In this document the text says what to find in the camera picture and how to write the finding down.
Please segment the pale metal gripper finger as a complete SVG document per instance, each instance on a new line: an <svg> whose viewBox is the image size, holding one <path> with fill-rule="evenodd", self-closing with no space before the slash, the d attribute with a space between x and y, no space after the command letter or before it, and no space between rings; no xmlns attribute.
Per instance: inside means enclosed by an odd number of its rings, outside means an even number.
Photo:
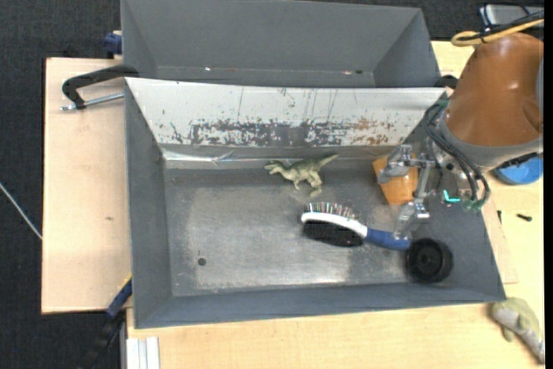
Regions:
<svg viewBox="0 0 553 369"><path fill-rule="evenodd" d="M392 233L395 239L406 239L411 227L429 219L430 214L424 205L423 199L414 199L403 204L400 208L395 229Z"/></svg>
<svg viewBox="0 0 553 369"><path fill-rule="evenodd" d="M406 176L411 168L412 146L401 144L387 157L384 167L379 169L379 179L391 179Z"/></svg>

